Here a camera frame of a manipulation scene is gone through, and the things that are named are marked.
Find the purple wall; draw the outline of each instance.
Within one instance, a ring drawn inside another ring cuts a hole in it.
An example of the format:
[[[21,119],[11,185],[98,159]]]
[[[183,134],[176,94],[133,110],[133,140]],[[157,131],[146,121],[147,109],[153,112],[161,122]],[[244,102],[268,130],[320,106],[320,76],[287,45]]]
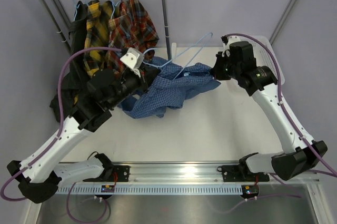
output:
[[[285,76],[284,94],[306,129],[328,145],[337,169],[337,0],[299,0],[274,50]],[[337,179],[321,177],[337,220]]]
[[[66,49],[38,0],[0,0],[0,184],[6,166],[33,153],[57,124],[48,108]],[[17,182],[6,194],[19,197]],[[0,200],[1,223],[20,223],[25,203]]]

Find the white table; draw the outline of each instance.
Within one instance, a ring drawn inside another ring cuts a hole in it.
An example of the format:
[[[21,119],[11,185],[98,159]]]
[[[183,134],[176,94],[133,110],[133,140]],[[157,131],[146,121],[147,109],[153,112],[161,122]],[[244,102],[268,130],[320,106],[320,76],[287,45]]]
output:
[[[184,65],[199,48],[192,48],[175,63]],[[215,54],[206,47],[192,61],[214,66]],[[156,52],[163,56],[165,49]],[[253,152],[282,151],[267,117],[235,80],[168,109],[164,118],[132,119],[116,108],[112,117],[92,136],[78,144],[64,162],[86,160],[93,151],[116,162],[234,161]]]

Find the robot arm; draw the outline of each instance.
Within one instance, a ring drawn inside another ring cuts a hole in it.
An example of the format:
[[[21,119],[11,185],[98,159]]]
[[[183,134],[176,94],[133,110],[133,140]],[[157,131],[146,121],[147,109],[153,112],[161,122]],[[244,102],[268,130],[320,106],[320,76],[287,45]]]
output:
[[[87,161],[57,166],[58,163],[82,140],[94,133],[111,117],[113,110],[136,90],[146,91],[160,70],[143,64],[144,55],[129,48],[121,61],[127,66],[121,77],[104,69],[87,82],[87,91],[78,95],[71,115],[64,120],[63,131],[53,146],[54,133],[34,154],[23,161],[12,161],[7,169],[14,175],[28,167],[16,180],[23,196],[34,203],[41,203],[56,193],[59,187],[89,178],[106,181],[112,174],[113,164],[104,154],[97,154]],[[43,154],[37,162],[29,163]]]
[[[243,176],[268,172],[276,173],[283,180],[288,180],[315,167],[318,163],[317,157],[302,141],[282,110],[277,91],[277,79],[273,72],[267,66],[256,66],[253,47],[249,42],[228,40],[226,37],[223,41],[226,42],[225,51],[218,52],[216,55],[216,63],[211,74],[217,80],[237,80],[239,86],[244,88],[264,111],[276,131],[283,149],[282,153],[253,153],[240,159],[239,170]],[[298,121],[282,93],[281,95],[281,102],[283,102],[290,119],[322,157],[327,151],[325,143],[323,141],[315,142],[313,136]]]

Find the purple cable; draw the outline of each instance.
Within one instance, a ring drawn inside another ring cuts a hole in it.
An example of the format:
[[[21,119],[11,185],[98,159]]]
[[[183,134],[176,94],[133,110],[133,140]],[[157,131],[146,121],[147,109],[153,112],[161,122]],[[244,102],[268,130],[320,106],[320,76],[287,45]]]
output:
[[[219,211],[219,210],[216,210],[212,205],[211,203],[208,201],[208,204],[209,206],[212,208],[212,210],[216,213],[219,213],[221,215],[228,215],[229,213],[232,213],[236,208],[238,208],[240,205],[242,205],[243,203],[246,203],[248,201],[252,201],[252,200],[258,200],[258,199],[264,199],[264,198],[270,198],[270,197],[292,197],[292,198],[301,198],[301,196],[299,195],[293,195],[293,194],[287,194],[287,193],[277,193],[277,194],[270,194],[270,195],[263,195],[263,196],[258,196],[255,198],[250,198],[248,199],[247,201],[246,200],[243,200],[243,201],[240,201],[239,203],[237,203],[235,206],[233,206],[230,210],[228,211]]]
[[[88,222],[88,221],[77,220],[77,219],[76,219],[74,216],[72,216],[72,214],[70,213],[70,210],[69,210],[70,194],[71,194],[71,192],[72,192],[72,190],[73,190],[75,184],[76,184],[76,183],[73,183],[73,185],[71,186],[71,188],[70,188],[70,190],[69,190],[69,192],[68,192],[67,201],[66,201],[66,209],[67,209],[67,213],[68,213],[69,217],[70,217],[73,221],[75,221],[75,222],[77,222],[77,223],[81,223],[81,224],[96,224],[96,223],[98,223],[99,221],[101,221],[101,220],[104,218],[104,215],[105,215],[105,213],[106,213],[106,211],[107,211],[107,202],[106,202],[105,199],[103,199],[103,201],[104,201],[104,203],[105,203],[104,211],[103,211],[102,215],[101,215],[97,220],[89,221],[89,222]]]
[[[269,174],[273,177],[273,179],[275,179],[275,180],[276,180],[277,182],[279,182],[281,185],[286,186],[287,188],[293,190],[293,191],[296,193],[296,195],[299,196],[300,198],[302,197],[301,194],[296,190],[295,187],[290,186],[290,185],[284,183],[281,179],[279,179],[279,178],[276,176],[275,173],[269,173]]]
[[[106,50],[106,51],[116,51],[116,52],[120,52],[121,49],[118,48],[113,48],[113,47],[89,47],[83,50],[80,50],[76,53],[74,53],[72,56],[70,56],[68,58],[68,60],[65,62],[65,64],[63,65],[62,69],[61,69],[61,73],[60,76],[58,78],[58,85],[57,85],[57,97],[58,97],[58,106],[60,107],[60,128],[58,129],[57,135],[56,137],[53,139],[53,141],[46,147],[46,149],[44,151],[42,151],[35,159],[33,159],[28,166],[32,166],[35,162],[37,162],[42,156],[44,156],[44,154],[46,152],[48,152],[49,149],[52,148],[52,146],[57,142],[57,140],[59,139],[62,130],[63,130],[63,122],[64,122],[64,114],[63,114],[63,105],[62,105],[62,98],[61,98],[61,83],[62,83],[62,79],[64,77],[64,73],[67,69],[67,66],[70,64],[70,62],[76,58],[77,56],[92,51],[92,50]],[[0,191],[0,196],[1,198],[3,198],[4,200],[7,201],[11,201],[11,202],[16,202],[16,201],[22,201],[25,200],[26,198],[18,198],[18,199],[12,199],[9,198],[5,195],[5,189],[6,187],[15,179],[17,178],[19,175],[21,175],[23,172],[25,172],[28,169],[28,167],[24,167],[23,169],[21,169],[18,173],[14,174],[12,177],[10,177],[5,183],[4,185],[1,187],[1,191]]]
[[[301,130],[296,126],[295,122],[292,120],[292,118],[290,117],[288,111],[286,110],[284,104],[281,102],[282,101],[282,95],[281,95],[281,75],[280,75],[280,70],[279,67],[277,65],[276,62],[276,58],[274,57],[273,53],[268,49],[268,47],[266,47],[262,42],[258,41],[257,39],[246,35],[246,34],[241,34],[241,33],[230,33],[226,35],[228,36],[241,36],[241,37],[246,37],[249,38],[252,41],[255,41],[256,43],[258,43],[258,45],[262,46],[267,53],[269,54],[270,58],[272,59],[274,65],[275,65],[275,69],[276,69],[276,74],[277,74],[277,95],[279,98],[279,103],[281,105],[281,109],[284,113],[284,115],[287,117],[288,121],[290,122],[291,126],[294,128],[294,130],[299,134],[300,139],[303,140],[303,142],[309,147],[309,149],[313,152],[313,154],[318,158],[318,160],[320,160],[322,162],[322,164],[332,172],[332,174],[330,174],[333,177],[337,178],[337,172],[327,163],[323,160],[323,158],[316,152],[316,150],[310,145],[310,143],[306,140],[306,138],[303,137],[303,134],[301,132]]]
[[[337,178],[334,174],[331,174],[329,172],[322,171],[322,170],[308,170],[308,172],[320,173],[320,174],[324,174],[324,175],[327,175],[327,176],[332,176],[334,178]]]

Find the purple wire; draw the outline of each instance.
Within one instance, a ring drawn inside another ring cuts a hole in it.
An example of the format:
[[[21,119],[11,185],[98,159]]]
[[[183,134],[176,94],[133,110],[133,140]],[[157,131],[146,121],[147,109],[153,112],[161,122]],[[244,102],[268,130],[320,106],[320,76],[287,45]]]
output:
[[[82,200],[81,202],[79,202],[77,205],[75,205],[73,208],[69,209],[69,211],[73,211],[73,210],[76,209],[77,207],[79,207],[79,206],[81,206],[82,204],[84,204],[84,203],[86,203],[86,202],[88,202],[88,201],[91,201],[91,200],[94,200],[94,198],[93,198],[93,197],[90,197],[90,198],[84,199],[84,200]],[[63,213],[63,214],[61,214],[61,215],[56,215],[56,214],[53,213],[53,211],[52,211],[51,209],[50,209],[50,211],[52,212],[52,214],[53,214],[55,217],[58,217],[58,218],[61,218],[61,217],[65,216],[65,215],[68,215],[67,212],[65,212],[65,213]]]
[[[268,47],[266,47],[262,42],[258,41],[257,39],[246,35],[246,34],[241,34],[241,33],[230,33],[227,34],[226,36],[242,36],[242,37],[246,37],[249,38],[252,41],[255,41],[256,43],[258,43],[258,45],[262,46],[267,53],[269,54],[270,58],[272,59],[274,65],[275,65],[275,69],[276,69],[276,74],[277,74],[277,95],[279,98],[279,103],[281,106],[281,109],[284,113],[284,115],[287,117],[288,121],[290,122],[291,126],[294,128],[294,130],[297,132],[297,134],[300,136],[300,139],[303,140],[303,142],[309,147],[309,149],[313,152],[313,154],[317,157],[318,160],[320,160],[322,162],[322,164],[332,172],[332,174],[330,174],[333,177],[337,178],[337,172],[327,163],[323,160],[323,158],[316,152],[316,150],[310,145],[310,143],[306,140],[306,138],[303,137],[303,134],[301,132],[301,130],[296,126],[295,122],[292,120],[291,116],[289,115],[288,111],[286,110],[284,104],[281,102],[282,101],[282,95],[281,95],[281,74],[280,74],[280,70],[279,67],[277,65],[276,62],[276,58],[274,57],[273,53],[268,49]]]
[[[308,170],[308,172],[320,173],[320,174],[324,174],[324,175],[327,175],[327,176],[332,176],[334,178],[337,178],[334,174],[331,174],[329,172],[322,171],[322,170]]]
[[[270,194],[270,195],[263,195],[263,196],[258,196],[256,197],[256,200],[258,199],[264,199],[264,198],[270,198],[270,197],[292,197],[292,198],[301,198],[301,196],[299,195],[294,195],[294,194],[287,194],[287,193],[277,193],[277,194]],[[238,208],[240,205],[242,205],[243,203],[246,203],[248,201],[252,201],[252,200],[255,200],[255,198],[250,198],[248,199],[247,201],[243,200],[243,201],[240,201],[239,203],[237,203],[235,206],[233,206],[230,210],[228,211],[219,211],[219,210],[216,210],[213,208],[213,206],[209,203],[209,206],[212,208],[212,210],[216,213],[219,213],[221,215],[228,215],[229,213],[232,213],[236,208]]]
[[[294,191],[296,193],[297,196],[299,196],[300,198],[302,197],[301,194],[296,190],[295,187],[290,186],[288,184],[286,184],[285,182],[283,182],[281,179],[279,179],[275,173],[269,173],[273,179],[275,179],[277,182],[279,182],[281,185],[286,186],[287,188],[289,188],[290,190]]]
[[[121,49],[119,48],[114,48],[114,47],[89,47],[86,49],[82,49],[76,53],[74,53],[72,56],[70,56],[68,58],[68,60],[65,62],[65,64],[63,65],[62,69],[61,69],[61,73],[60,76],[58,78],[58,85],[57,85],[57,97],[58,97],[58,106],[60,107],[60,128],[58,129],[57,135],[56,137],[53,139],[53,141],[46,147],[46,149],[44,151],[42,151],[36,158],[34,158],[29,164],[28,166],[32,166],[35,162],[37,162],[42,156],[44,156],[44,154],[46,152],[48,152],[49,149],[52,148],[52,146],[57,142],[57,140],[59,139],[62,130],[63,130],[63,123],[64,123],[64,114],[63,114],[63,105],[62,105],[62,98],[61,98],[61,83],[62,83],[62,79],[64,77],[64,73],[67,69],[67,66],[70,64],[70,62],[76,58],[77,56],[89,52],[89,51],[93,51],[93,50],[106,50],[106,51],[116,51],[116,52],[120,52]],[[6,187],[15,179],[17,178],[19,175],[21,175],[23,172],[25,172],[28,169],[28,167],[24,167],[23,169],[21,169],[18,173],[14,174],[12,177],[10,177],[5,183],[4,185],[1,187],[1,191],[0,191],[0,196],[1,198],[3,198],[4,200],[7,201],[11,201],[11,202],[17,202],[17,201],[22,201],[25,200],[26,198],[18,198],[18,199],[12,199],[9,198],[5,195],[5,189]]]
[[[67,209],[67,213],[68,213],[69,217],[70,217],[73,221],[75,221],[75,222],[77,222],[77,223],[81,223],[81,224],[96,224],[96,223],[98,223],[99,221],[101,221],[101,220],[104,218],[104,216],[105,216],[105,214],[106,214],[106,211],[107,211],[107,206],[108,206],[108,205],[107,205],[107,202],[106,202],[105,199],[103,199],[103,201],[104,201],[104,203],[105,203],[104,211],[103,211],[102,215],[101,215],[97,220],[94,220],[94,221],[81,221],[81,220],[77,220],[77,219],[76,219],[74,216],[72,216],[72,214],[70,213],[70,210],[69,210],[70,194],[71,194],[71,192],[72,192],[72,190],[73,190],[75,184],[76,184],[76,183],[73,183],[73,185],[71,186],[71,188],[70,188],[70,190],[69,190],[69,192],[68,192],[67,201],[66,201],[66,209]]]

